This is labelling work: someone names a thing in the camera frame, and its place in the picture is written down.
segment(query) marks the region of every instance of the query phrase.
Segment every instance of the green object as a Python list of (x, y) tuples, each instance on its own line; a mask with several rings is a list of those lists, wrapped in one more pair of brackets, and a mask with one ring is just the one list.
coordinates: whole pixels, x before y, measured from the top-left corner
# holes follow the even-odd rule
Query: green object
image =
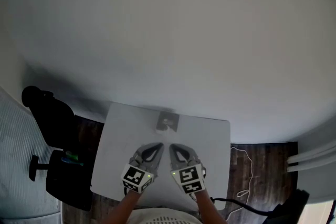
[(68, 158), (64, 158), (64, 157), (61, 158), (61, 161), (65, 162), (65, 163), (68, 163), (68, 164), (76, 164), (76, 165), (84, 166), (84, 163), (77, 163), (77, 162), (74, 162), (74, 161), (72, 161)]
[(67, 155), (69, 159), (73, 159), (76, 162), (78, 161), (78, 154), (73, 154), (71, 151), (65, 151), (65, 155)]

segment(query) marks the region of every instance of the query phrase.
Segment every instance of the black office chair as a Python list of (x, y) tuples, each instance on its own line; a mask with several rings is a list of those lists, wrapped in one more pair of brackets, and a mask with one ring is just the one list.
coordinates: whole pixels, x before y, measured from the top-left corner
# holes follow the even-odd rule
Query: black office chair
[[(66, 204), (90, 210), (94, 159), (80, 146), (76, 117), (72, 109), (55, 99), (52, 92), (42, 91), (35, 86), (23, 90), (22, 103), (30, 108), (46, 143), (63, 149), (53, 151), (49, 164), (39, 164), (38, 156), (33, 155), (29, 178), (35, 181), (37, 170), (48, 170), (47, 192)], [(76, 156), (77, 160), (70, 160), (69, 154)]]

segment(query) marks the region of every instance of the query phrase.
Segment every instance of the white table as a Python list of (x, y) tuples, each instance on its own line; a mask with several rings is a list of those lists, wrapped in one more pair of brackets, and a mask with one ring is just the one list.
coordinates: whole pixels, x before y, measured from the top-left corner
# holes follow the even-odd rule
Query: white table
[[(226, 197), (230, 165), (230, 123), (228, 121), (180, 115), (177, 133), (157, 134), (159, 111), (112, 103), (100, 139), (91, 180), (91, 190), (122, 200), (120, 175), (136, 149), (144, 144), (163, 142), (164, 152), (158, 178), (141, 196), (139, 206), (165, 206), (196, 211), (197, 204), (184, 194), (170, 174), (169, 145), (181, 143), (195, 149), (207, 169), (205, 186), (210, 196)], [(218, 210), (224, 202), (216, 202)]]

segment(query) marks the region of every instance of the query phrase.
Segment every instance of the white shirt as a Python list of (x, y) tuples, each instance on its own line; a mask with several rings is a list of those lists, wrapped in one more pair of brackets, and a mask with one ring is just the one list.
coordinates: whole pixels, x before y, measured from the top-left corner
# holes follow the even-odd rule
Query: white shirt
[(134, 210), (127, 224), (202, 224), (192, 215), (168, 208)]

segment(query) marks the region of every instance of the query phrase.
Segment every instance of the white pipe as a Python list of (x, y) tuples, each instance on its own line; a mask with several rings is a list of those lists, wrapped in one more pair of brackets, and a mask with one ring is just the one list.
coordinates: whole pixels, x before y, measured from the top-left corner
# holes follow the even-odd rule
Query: white pipe
[(302, 157), (299, 159), (299, 161), (296, 161), (295, 159), (290, 159), (290, 157), (288, 158), (287, 160), (287, 163), (298, 163), (298, 162), (305, 162), (305, 161), (308, 161), (310, 159), (315, 159), (315, 158), (319, 158), (319, 157), (322, 157), (324, 155), (327, 155), (327, 154), (330, 154), (332, 152), (336, 152), (336, 147), (333, 147), (329, 150), (326, 150), (326, 151), (323, 151), (321, 153), (317, 153), (317, 154), (314, 154), (314, 155), (311, 155), (311, 156), (307, 156), (307, 157)]
[(303, 152), (303, 153), (291, 156), (291, 157), (289, 157), (287, 159), (287, 162), (288, 163), (298, 163), (298, 162), (300, 162), (300, 160), (302, 158), (306, 158), (306, 157), (309, 157), (311, 155), (322, 153), (322, 152), (330, 150), (331, 148), (334, 148), (334, 147), (336, 147), (336, 140), (332, 141), (332, 142), (330, 142), (330, 143), (328, 143), (326, 145), (317, 147), (317, 148), (315, 148), (313, 150), (309, 150), (309, 151), (306, 151), (306, 152)]
[(327, 165), (330, 163), (336, 162), (336, 154), (333, 154), (329, 157), (320, 159), (318, 161), (310, 161), (304, 164), (299, 164), (295, 166), (290, 166), (287, 168), (287, 172), (295, 172), (295, 171), (302, 171), (302, 170), (308, 170), (316, 167), (320, 167), (323, 165)]

